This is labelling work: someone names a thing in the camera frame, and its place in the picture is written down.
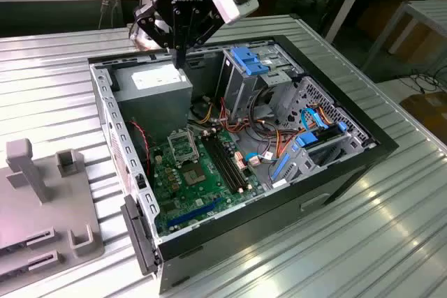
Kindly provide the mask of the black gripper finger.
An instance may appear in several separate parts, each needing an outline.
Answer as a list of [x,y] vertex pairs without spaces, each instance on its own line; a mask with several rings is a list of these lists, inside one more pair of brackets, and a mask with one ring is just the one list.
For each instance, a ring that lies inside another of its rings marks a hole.
[[224,21],[216,8],[209,11],[194,8],[191,17],[182,28],[183,41],[179,49],[179,68],[186,62],[186,53],[195,46],[203,45],[223,24]]
[[146,4],[134,12],[135,23],[159,47],[167,49],[173,58],[173,65],[181,68],[181,47],[175,44],[174,31],[160,16],[153,5]]

